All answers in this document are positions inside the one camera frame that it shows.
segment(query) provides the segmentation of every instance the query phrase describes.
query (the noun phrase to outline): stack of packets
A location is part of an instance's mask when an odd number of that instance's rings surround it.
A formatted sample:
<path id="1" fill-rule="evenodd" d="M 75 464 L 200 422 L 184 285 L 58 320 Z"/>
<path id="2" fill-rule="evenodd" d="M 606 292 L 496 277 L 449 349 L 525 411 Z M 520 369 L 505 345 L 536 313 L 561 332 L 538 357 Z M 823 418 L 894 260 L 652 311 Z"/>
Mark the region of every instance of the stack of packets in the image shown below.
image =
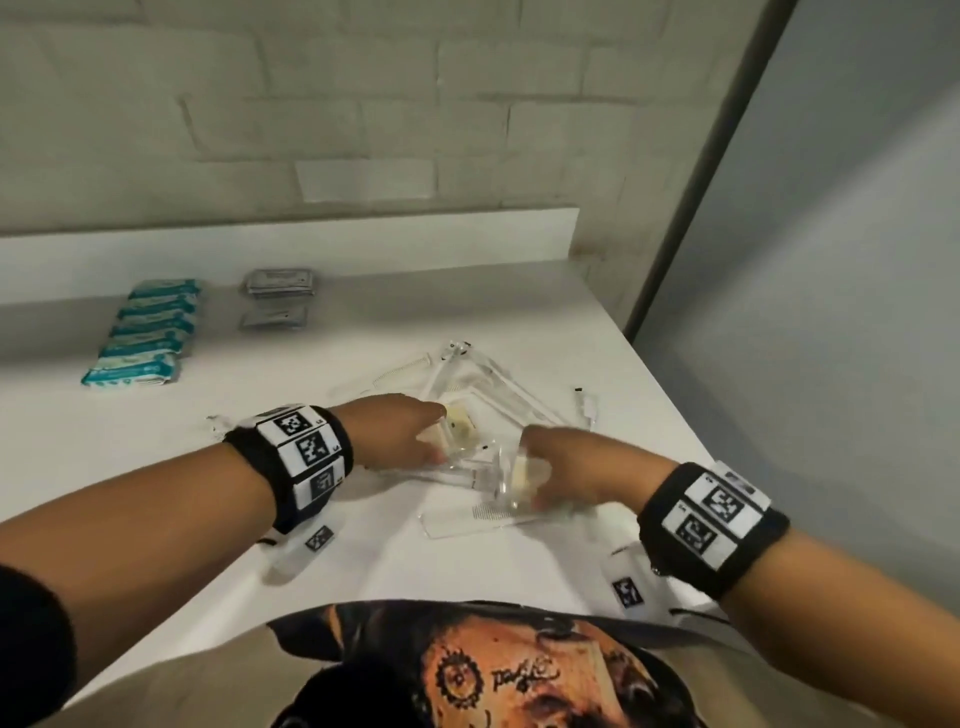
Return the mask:
<path id="1" fill-rule="evenodd" d="M 309 268 L 255 270 L 247 276 L 247 295 L 256 299 L 257 308 L 240 320 L 240 328 L 303 328 L 308 307 L 305 303 L 286 303 L 287 299 L 313 296 L 314 277 Z M 283 299 L 284 305 L 269 303 Z"/>
<path id="2" fill-rule="evenodd" d="M 200 291 L 196 279 L 138 284 L 117 313 L 100 357 L 81 383 L 131 387 L 173 379 L 197 324 Z"/>

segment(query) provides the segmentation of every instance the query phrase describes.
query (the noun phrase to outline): wristband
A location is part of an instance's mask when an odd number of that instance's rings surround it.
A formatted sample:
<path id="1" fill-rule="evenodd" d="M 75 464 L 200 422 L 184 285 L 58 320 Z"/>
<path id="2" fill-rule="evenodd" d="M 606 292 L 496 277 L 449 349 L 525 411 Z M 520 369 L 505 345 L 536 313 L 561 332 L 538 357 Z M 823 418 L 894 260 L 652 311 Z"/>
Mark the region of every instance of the wristband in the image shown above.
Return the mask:
<path id="1" fill-rule="evenodd" d="M 323 510 L 353 469 L 347 431 L 329 410 L 287 404 L 240 423 L 224 437 L 270 483 L 274 529 L 290 533 Z"/>
<path id="2" fill-rule="evenodd" d="M 696 463 L 671 473 L 637 522 L 651 565 L 719 600 L 790 528 L 759 489 L 724 466 Z"/>

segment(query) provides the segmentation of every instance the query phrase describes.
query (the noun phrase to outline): forearm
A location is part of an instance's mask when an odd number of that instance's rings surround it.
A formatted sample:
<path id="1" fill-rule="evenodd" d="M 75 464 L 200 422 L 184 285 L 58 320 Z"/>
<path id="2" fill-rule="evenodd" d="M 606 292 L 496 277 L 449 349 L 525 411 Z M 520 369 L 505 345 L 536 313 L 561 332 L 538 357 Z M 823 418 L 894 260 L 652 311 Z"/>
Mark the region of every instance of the forearm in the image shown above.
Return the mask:
<path id="1" fill-rule="evenodd" d="M 775 667 L 907 725 L 960 724 L 960 622 L 791 530 L 721 606 Z"/>
<path id="2" fill-rule="evenodd" d="M 0 524 L 0 563 L 59 598 L 81 687 L 260 538 L 274 503 L 233 448 L 215 445 Z"/>

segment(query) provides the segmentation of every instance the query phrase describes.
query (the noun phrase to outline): black sleeve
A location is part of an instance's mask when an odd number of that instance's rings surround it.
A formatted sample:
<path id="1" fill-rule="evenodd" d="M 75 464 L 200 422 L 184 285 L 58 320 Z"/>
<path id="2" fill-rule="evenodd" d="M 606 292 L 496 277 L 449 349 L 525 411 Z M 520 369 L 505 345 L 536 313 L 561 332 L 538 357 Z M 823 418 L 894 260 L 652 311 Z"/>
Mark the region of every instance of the black sleeve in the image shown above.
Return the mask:
<path id="1" fill-rule="evenodd" d="M 46 587 L 0 565 L 0 726 L 55 713 L 77 677 L 73 627 Z"/>

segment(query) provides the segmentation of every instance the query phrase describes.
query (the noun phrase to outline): gray wall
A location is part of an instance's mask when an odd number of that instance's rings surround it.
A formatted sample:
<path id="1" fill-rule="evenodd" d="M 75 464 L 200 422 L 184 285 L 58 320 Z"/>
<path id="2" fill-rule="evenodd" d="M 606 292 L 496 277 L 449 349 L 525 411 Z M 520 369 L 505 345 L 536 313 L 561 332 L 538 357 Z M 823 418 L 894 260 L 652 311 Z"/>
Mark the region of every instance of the gray wall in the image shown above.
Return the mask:
<path id="1" fill-rule="evenodd" d="M 622 323 L 764 5 L 0 0 L 0 233 L 575 204 Z M 434 197 L 305 205 L 304 158 Z"/>
<path id="2" fill-rule="evenodd" d="M 714 456 L 960 612 L 960 4 L 801 0 L 636 340 Z"/>

